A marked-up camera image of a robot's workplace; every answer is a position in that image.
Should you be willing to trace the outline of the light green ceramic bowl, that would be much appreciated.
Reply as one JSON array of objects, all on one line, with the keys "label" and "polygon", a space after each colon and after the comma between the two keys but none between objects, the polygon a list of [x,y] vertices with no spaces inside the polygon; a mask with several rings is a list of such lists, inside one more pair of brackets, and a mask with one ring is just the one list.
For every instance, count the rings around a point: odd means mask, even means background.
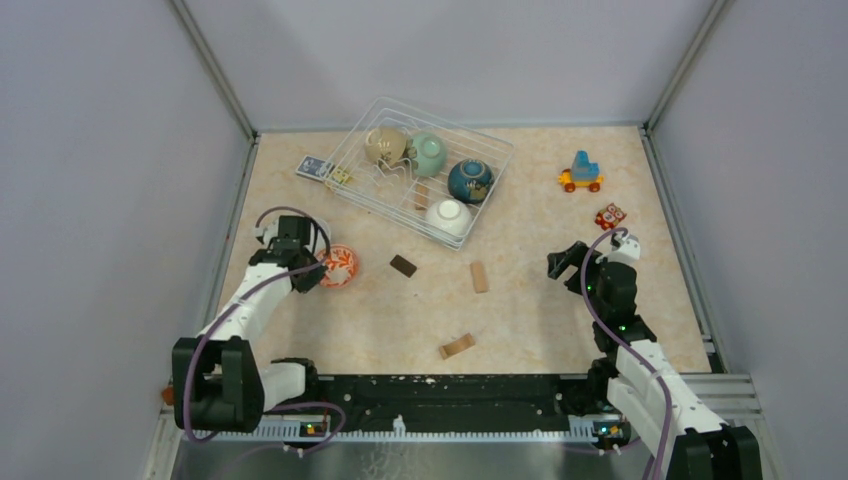
[{"label": "light green ceramic bowl", "polygon": [[442,171],[448,158],[448,148],[437,135],[419,132],[412,135],[406,154],[416,176],[433,177]]}]

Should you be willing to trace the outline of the light wooden block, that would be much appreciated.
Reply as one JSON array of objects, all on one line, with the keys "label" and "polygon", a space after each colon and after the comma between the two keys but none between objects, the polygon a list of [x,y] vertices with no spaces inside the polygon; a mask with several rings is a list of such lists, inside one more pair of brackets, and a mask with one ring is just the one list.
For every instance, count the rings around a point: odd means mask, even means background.
[{"label": "light wooden block", "polygon": [[489,283],[484,264],[481,261],[471,262],[470,273],[474,292],[476,294],[487,293],[489,291]]}]

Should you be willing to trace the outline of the orange patterned white bowl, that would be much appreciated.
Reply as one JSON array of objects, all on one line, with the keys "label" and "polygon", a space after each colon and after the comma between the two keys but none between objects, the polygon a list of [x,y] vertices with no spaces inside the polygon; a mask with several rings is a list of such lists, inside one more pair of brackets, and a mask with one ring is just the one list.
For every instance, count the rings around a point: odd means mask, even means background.
[{"label": "orange patterned white bowl", "polygon": [[360,261],[357,253],[349,246],[332,244],[319,251],[318,260],[324,260],[327,268],[319,285],[324,288],[339,289],[348,286],[358,275]]}]

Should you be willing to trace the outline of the dark brown block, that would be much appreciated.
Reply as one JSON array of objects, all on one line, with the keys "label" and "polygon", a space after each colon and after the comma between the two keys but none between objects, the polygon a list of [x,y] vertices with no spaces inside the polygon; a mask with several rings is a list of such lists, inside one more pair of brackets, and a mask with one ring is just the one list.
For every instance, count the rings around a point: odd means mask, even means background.
[{"label": "dark brown block", "polygon": [[390,260],[390,266],[407,278],[411,278],[418,267],[401,255],[395,255]]}]

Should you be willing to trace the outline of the small orange block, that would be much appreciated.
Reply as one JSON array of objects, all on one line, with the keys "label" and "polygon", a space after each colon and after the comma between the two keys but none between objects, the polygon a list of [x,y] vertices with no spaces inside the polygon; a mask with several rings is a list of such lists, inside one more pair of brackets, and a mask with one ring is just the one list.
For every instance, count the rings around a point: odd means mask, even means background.
[{"label": "small orange block", "polygon": [[174,391],[174,387],[173,387],[172,385],[168,385],[168,386],[166,386],[166,387],[165,387],[165,388],[161,391],[161,397],[162,397],[163,403],[164,403],[166,406],[174,406],[174,405],[175,405],[175,391]]}]

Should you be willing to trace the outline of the red owl toy block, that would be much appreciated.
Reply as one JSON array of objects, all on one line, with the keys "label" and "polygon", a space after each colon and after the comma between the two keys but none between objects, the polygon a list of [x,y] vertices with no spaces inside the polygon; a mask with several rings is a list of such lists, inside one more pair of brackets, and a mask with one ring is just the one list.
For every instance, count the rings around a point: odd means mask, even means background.
[{"label": "red owl toy block", "polygon": [[609,231],[618,227],[626,217],[624,210],[615,203],[610,203],[597,212],[594,223],[603,231]]}]

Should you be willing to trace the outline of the dark teal patterned bowl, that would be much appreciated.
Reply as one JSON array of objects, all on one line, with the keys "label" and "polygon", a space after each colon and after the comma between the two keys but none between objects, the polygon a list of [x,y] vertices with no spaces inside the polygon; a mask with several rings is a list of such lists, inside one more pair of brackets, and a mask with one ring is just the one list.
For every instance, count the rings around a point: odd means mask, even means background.
[{"label": "dark teal patterned bowl", "polygon": [[494,182],[491,167],[477,159],[465,159],[452,167],[448,175],[448,192],[466,204],[482,203]]}]

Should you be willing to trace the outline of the blue yellow toy train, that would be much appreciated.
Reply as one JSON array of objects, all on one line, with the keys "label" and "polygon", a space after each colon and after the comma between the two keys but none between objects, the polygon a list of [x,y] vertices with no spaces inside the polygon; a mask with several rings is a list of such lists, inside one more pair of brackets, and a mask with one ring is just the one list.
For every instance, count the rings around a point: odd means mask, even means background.
[{"label": "blue yellow toy train", "polygon": [[601,190],[604,176],[599,164],[592,162],[585,150],[578,150],[571,166],[562,170],[557,181],[566,193],[573,193],[580,188],[596,193]]}]

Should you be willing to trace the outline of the white ceramic bowl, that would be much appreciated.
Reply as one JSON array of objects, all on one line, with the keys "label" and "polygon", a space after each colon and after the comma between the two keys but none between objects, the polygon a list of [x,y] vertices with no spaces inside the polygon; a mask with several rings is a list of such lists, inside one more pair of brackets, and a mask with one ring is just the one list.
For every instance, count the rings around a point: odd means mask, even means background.
[{"label": "white ceramic bowl", "polygon": [[465,236],[472,220],[468,207],[456,199],[440,200],[425,213],[425,221],[430,226],[453,237]]}]

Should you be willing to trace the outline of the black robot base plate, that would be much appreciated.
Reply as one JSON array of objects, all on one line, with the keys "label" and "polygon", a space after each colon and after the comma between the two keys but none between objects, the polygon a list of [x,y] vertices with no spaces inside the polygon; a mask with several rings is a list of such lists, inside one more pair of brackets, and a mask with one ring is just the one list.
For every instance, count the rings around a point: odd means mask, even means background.
[{"label": "black robot base plate", "polygon": [[283,404],[308,402],[340,407],[345,433],[387,431],[397,417],[412,433],[564,432],[615,413],[584,374],[325,375]]}]

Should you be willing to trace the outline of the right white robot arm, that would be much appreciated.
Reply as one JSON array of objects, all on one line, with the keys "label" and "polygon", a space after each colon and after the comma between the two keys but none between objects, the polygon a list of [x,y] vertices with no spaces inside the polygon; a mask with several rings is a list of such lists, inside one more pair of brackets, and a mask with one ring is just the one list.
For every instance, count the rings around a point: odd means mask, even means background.
[{"label": "right white robot arm", "polygon": [[637,312],[639,248],[615,235],[606,254],[577,241],[547,256],[547,275],[574,273],[566,288],[582,297],[602,358],[587,373],[583,399],[600,412],[618,411],[649,449],[651,479],[761,479],[758,440],[732,426],[699,398],[671,366]]}]

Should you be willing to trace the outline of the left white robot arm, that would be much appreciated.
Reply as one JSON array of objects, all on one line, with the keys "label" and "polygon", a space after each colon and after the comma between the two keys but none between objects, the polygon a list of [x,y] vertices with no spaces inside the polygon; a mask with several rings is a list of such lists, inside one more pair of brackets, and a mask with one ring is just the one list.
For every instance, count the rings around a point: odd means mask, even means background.
[{"label": "left white robot arm", "polygon": [[174,422],[194,442],[219,432],[249,433],[283,402],[302,414],[319,404],[311,361],[287,358],[260,367],[253,353],[286,297],[310,292],[327,272],[327,229],[293,207],[272,211],[276,220],[254,226],[260,247],[236,292],[209,325],[172,348]]}]

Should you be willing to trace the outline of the small yellow patterned tile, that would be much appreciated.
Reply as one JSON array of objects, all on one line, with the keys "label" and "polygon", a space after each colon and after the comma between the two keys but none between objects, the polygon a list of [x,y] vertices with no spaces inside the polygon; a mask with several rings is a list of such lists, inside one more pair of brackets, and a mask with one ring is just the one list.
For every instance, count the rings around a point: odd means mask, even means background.
[{"label": "small yellow patterned tile", "polygon": [[329,173],[326,184],[330,188],[339,188],[347,185],[352,180],[352,175],[341,167],[334,167]]}]

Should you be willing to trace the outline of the beige ceramic bowl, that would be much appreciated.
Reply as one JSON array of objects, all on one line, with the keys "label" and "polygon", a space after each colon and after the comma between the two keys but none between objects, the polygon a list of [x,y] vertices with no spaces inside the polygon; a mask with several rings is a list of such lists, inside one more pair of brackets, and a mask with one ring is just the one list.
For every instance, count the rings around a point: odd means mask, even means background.
[{"label": "beige ceramic bowl", "polygon": [[366,134],[364,154],[371,162],[392,167],[404,157],[407,143],[408,137],[402,130],[392,127],[374,128]]}]

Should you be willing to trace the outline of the plain white bowl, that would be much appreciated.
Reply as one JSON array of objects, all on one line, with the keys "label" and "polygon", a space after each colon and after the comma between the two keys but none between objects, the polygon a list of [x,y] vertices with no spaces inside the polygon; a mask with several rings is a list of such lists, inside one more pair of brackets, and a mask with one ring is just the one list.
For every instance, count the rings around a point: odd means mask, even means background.
[{"label": "plain white bowl", "polygon": [[327,246],[331,244],[331,229],[329,224],[320,217],[311,220],[310,240],[307,244],[308,251],[315,255],[321,255]]}]

